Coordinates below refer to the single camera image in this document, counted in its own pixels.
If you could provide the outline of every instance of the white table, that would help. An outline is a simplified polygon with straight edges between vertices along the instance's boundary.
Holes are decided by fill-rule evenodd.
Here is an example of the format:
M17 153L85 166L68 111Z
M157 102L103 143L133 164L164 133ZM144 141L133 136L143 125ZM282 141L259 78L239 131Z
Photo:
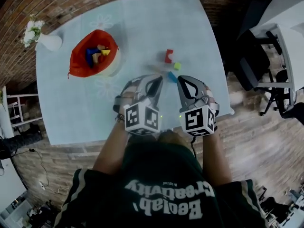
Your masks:
M110 33L122 53L122 69L111 77L67 78L72 49L94 29ZM57 52L38 43L37 85L40 107L51 144L104 140L116 113L115 96L125 84L164 67L165 52L181 62L176 76L205 82L220 105L219 115L231 113L219 49L200 0L117 0L69 21L57 29L63 45ZM165 79L158 107L162 129L180 126L181 103L176 84Z
M7 208L17 197L26 191L10 158L1 160L4 168L0 176L0 213Z
M278 37L286 65L288 82L285 83L259 83L264 88L290 88L290 103L293 105L294 94L304 87L304 37L301 33L277 25L272 33Z
M296 201L295 205L298 205L299 207L304 206L304 200L303 200L303 195L301 195L298 200Z

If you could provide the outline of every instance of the floor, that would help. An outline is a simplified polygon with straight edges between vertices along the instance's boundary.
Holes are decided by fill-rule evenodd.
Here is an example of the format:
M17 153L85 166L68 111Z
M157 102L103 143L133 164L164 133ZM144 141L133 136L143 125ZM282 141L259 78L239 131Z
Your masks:
M280 70L278 57L269 50L272 71ZM224 142L234 180L253 179L256 186L265 186L266 195L277 202L289 203L285 191L297 190L304 174L304 128L296 120L282 119L272 109L263 117L259 111L266 106L266 95L245 92L233 74L227 77L234 115L218 119L220 136ZM298 102L304 100L298 94ZM29 115L39 115L39 107L32 107ZM45 133L43 121L38 122L44 139L19 152L34 148L43 158L49 186L42 190L39 181L47 184L46 173L41 167L37 153L27 152L14 157L15 164L28 187L29 198L35 204L49 199L58 207L67 196L66 190L78 168L92 168L104 141L84 144L51 146ZM195 142L198 161L202 162L202 138Z

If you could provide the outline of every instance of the brick wall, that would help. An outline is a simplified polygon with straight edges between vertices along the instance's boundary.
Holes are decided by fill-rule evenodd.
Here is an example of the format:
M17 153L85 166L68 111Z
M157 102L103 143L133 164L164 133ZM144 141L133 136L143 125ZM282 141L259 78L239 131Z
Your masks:
M36 80L35 44L24 48L19 42L29 15L46 22L48 34L68 20L113 0L6 0L0 9L0 86L23 89ZM238 10L244 0L201 0L211 24L223 14Z

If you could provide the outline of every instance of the t-shirt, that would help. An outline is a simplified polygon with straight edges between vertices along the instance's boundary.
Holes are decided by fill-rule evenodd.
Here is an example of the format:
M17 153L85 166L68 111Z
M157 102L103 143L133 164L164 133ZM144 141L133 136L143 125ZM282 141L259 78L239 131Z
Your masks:
M159 142L127 147L117 175L77 170L55 228L116 223L268 227L252 180L213 188L189 149Z

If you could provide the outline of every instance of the green cube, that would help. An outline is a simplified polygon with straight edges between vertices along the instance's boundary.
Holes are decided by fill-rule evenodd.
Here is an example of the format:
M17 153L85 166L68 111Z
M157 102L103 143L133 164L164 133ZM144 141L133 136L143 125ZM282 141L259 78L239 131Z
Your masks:
M175 70L180 70L180 67L181 67L181 63L179 63L179 62L174 63Z

